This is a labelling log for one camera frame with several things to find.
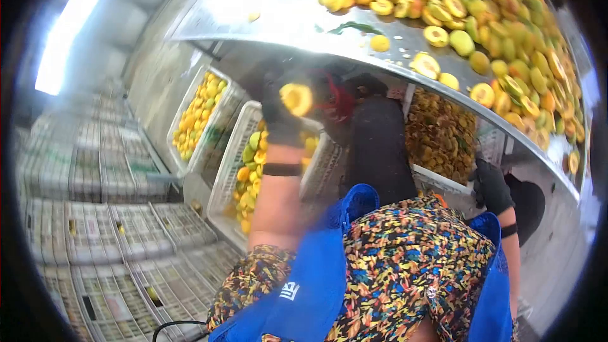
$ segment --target gloved hand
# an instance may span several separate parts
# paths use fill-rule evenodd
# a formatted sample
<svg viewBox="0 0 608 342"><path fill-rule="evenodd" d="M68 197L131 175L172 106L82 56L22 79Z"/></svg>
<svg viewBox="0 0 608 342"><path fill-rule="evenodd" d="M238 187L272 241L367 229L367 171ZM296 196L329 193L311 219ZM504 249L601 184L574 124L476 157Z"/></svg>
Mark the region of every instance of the gloved hand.
<svg viewBox="0 0 608 342"><path fill-rule="evenodd" d="M281 69L271 70L264 75L262 114L270 144L303 148L300 140L301 120L287 110L279 94L279 90L290 82L308 84L306 79Z"/></svg>
<svg viewBox="0 0 608 342"><path fill-rule="evenodd" d="M511 189L505 182L500 169L477 157L477 169L471 174L469 181L475 181L475 199L477 207L482 208L485 203L488 211L498 216L501 212L514 206L511 199Z"/></svg>
<svg viewBox="0 0 608 342"><path fill-rule="evenodd" d="M386 96L389 87L370 73L359 74L346 80L347 88L353 90L355 98L366 98L371 95Z"/></svg>

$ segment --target blue apron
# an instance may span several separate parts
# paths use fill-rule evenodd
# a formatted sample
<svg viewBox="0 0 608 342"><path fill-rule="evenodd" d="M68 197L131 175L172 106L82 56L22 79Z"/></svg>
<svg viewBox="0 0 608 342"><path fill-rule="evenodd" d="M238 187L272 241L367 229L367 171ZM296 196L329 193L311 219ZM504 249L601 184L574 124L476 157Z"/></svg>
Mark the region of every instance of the blue apron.
<svg viewBox="0 0 608 342"><path fill-rule="evenodd" d="M209 342L257 342L270 334L283 341L320 342L340 314L346 292L343 237L350 224L379 206L369 185L353 186L330 206L300 243L285 285L241 309L218 326ZM511 339L509 281L500 247L500 225L490 212L471 224L497 246L492 256L469 330L471 342Z"/></svg>

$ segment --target colorful floral blouse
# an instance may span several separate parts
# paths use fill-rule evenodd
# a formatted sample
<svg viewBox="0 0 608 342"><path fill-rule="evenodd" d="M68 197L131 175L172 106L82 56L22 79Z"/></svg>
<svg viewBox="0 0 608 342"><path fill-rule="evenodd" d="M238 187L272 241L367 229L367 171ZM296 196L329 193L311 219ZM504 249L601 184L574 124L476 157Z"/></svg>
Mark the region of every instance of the colorful floral blouse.
<svg viewBox="0 0 608 342"><path fill-rule="evenodd" d="M405 341L428 315L442 341L465 341L494 244L434 196L384 206L344 238L344 304L325 341ZM281 287L295 255L261 245L237 263L209 309L213 331ZM279 341L265 336L265 341ZM513 322L513 341L517 322Z"/></svg>

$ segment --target woman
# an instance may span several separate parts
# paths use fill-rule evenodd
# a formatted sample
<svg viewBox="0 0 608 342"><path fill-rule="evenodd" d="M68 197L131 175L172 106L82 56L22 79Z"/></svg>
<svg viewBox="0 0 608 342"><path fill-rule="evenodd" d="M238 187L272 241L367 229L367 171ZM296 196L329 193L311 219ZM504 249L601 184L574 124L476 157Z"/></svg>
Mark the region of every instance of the woman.
<svg viewBox="0 0 608 342"><path fill-rule="evenodd" d="M495 244L467 226L461 213L447 207L441 197L417 196L399 105L381 96L369 98L353 115L346 181L374 187L381 207L368 206L365 215L349 214L353 222L342 228L345 235L339 240L342 263L332 255L334 244L325 244L333 237L315 234L323 228L316 220L302 219L294 202L300 186L300 121L277 95L277 89L291 81L279 79L267 85L270 93L264 95L263 114L269 148L249 252L225 280L209 310L210 340L247 340L242 337L246 334L259 335L263 341L483 340L479 337L483 333L472 324L482 289L488 293L493 285L487 283L492 257L502 256L496 244L502 244L508 280L499 285L498 294L489 294L497 304L488 307L486 295L484 311L475 316L490 316L498 307L508 322L503 329L508 330L493 340L517 340L519 240L510 189L501 171L477 160L479 192L487 209L498 217L496 228L502 229L502 240L498 237ZM345 201L365 204L371 197L353 198L337 206L350 211L354 205L344 205ZM323 250L311 253L319 244ZM311 275L315 276L312 292L302 293L298 282L291 282L295 276L304 282ZM498 304L505 293L506 300ZM333 299L338 296L336 308ZM275 306L273 298L285 303ZM297 301L297 307L289 307ZM482 332L497 332L500 317L494 330ZM488 325L484 321L482 328ZM251 334L253 329L260 333Z"/></svg>

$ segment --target white plastic crate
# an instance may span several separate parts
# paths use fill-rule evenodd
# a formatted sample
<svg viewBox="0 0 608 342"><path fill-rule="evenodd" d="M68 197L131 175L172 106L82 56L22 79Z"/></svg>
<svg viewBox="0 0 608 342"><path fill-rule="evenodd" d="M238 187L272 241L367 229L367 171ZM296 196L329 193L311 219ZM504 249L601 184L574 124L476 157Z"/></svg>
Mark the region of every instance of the white plastic crate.
<svg viewBox="0 0 608 342"><path fill-rule="evenodd" d="M208 71L212 72L217 77L226 80L226 89L224 94L222 94L219 103L216 104L215 111L213 111L213 113L209 116L209 120L202 132L201 138L194 148L192 157L189 161L184 161L179 156L177 148L173 146L173 132L179 128L182 113L188 109L188 106L196 96L196 90L198 89L199 85L203 83L205 73ZM182 103L179 105L178 111L176 112L173 122L171 123L171 127L169 128L169 132L167 133L167 148L169 148L169 152L171 153L175 164L178 166L178 171L175 173L179 177L183 177L187 172L192 171L197 164L206 164L206 160L216 147L217 140L219 138L216 134L232 132L232 129L228 128L230 118L232 118L232 115L235 112L239 112L243 101L247 100L248 97L249 96L245 90L243 90L238 83L232 81L230 77L226 76L217 69L212 68L209 65L204 65L198 70L194 76L194 80L192 80L192 83L188 88L188 91L184 95Z"/></svg>
<svg viewBox="0 0 608 342"><path fill-rule="evenodd" d="M183 254L194 269L217 290L237 264L241 255L222 241Z"/></svg>
<svg viewBox="0 0 608 342"><path fill-rule="evenodd" d="M25 215L26 240L36 262L66 265L66 224L63 201L28 199Z"/></svg>
<svg viewBox="0 0 608 342"><path fill-rule="evenodd" d="M46 139L33 139L17 166L17 178L26 196L69 200L69 174L73 147Z"/></svg>
<svg viewBox="0 0 608 342"><path fill-rule="evenodd" d="M150 204L178 248L200 247L217 242L215 232L185 203Z"/></svg>
<svg viewBox="0 0 608 342"><path fill-rule="evenodd" d="M70 169L70 200L101 203L99 151L77 148Z"/></svg>
<svg viewBox="0 0 608 342"><path fill-rule="evenodd" d="M72 267L80 308L96 341L149 341L158 319L124 265ZM168 341L164 334L160 340Z"/></svg>
<svg viewBox="0 0 608 342"><path fill-rule="evenodd" d="M173 241L149 205L116 205L111 210L126 259L136 261L173 254Z"/></svg>
<svg viewBox="0 0 608 342"><path fill-rule="evenodd" d="M100 154L102 202L135 203L136 186L125 155L103 151Z"/></svg>
<svg viewBox="0 0 608 342"><path fill-rule="evenodd" d="M416 187L421 187L420 184L423 183L432 186L433 189L447 193L471 194L471 189L468 187L416 164L412 164L412 177L416 182Z"/></svg>
<svg viewBox="0 0 608 342"><path fill-rule="evenodd" d="M122 262L116 223L107 204L66 202L65 208L71 264Z"/></svg>
<svg viewBox="0 0 608 342"><path fill-rule="evenodd" d="M246 101L243 101L243 103L239 104L238 108L243 108L243 104L245 102ZM226 150L226 147L228 147L228 141L230 141L230 137L232 136L232 130L237 124L239 115L240 110L235 111L234 114L232 114L232 118L230 118L228 125L225 128L227 130L230 130L230 132L224 132L221 134L214 133L216 136L219 137L219 140L217 140L215 148L211 151L208 157L206 157L205 160L197 159L196 161L194 161L194 168L192 170L197 173L200 173L203 181L205 181L205 183L209 185L209 187L213 187L215 177L217 176L219 171L219 165L222 162L224 152Z"/></svg>
<svg viewBox="0 0 608 342"><path fill-rule="evenodd" d="M125 157L136 187L136 194L130 202L166 202L169 184L148 177L148 174L158 174L158 168L152 159L129 155Z"/></svg>
<svg viewBox="0 0 608 342"><path fill-rule="evenodd" d="M143 296L148 306L159 314L161 323L206 321L215 290L183 257L130 263L129 267L135 281L144 289ZM204 329L204 326L179 325L166 328L166 332L174 341L192 341Z"/></svg>
<svg viewBox="0 0 608 342"><path fill-rule="evenodd" d="M262 104L256 101L245 103L219 165L207 206L207 215L211 223L242 250L246 244L246 236L241 232L241 225L235 218L227 217L223 213L225 207L232 201L232 192L237 184L237 172L243 166L243 149L249 142L251 134L257 130L260 120L262 120ZM331 172L338 163L342 148L325 133L321 123L302 118L302 126L319 135L319 145L300 183L300 198L308 199L323 193Z"/></svg>
<svg viewBox="0 0 608 342"><path fill-rule="evenodd" d="M70 323L78 338L81 341L92 342L93 338L85 323L78 297L74 291L70 269L38 266L38 271L55 306Z"/></svg>

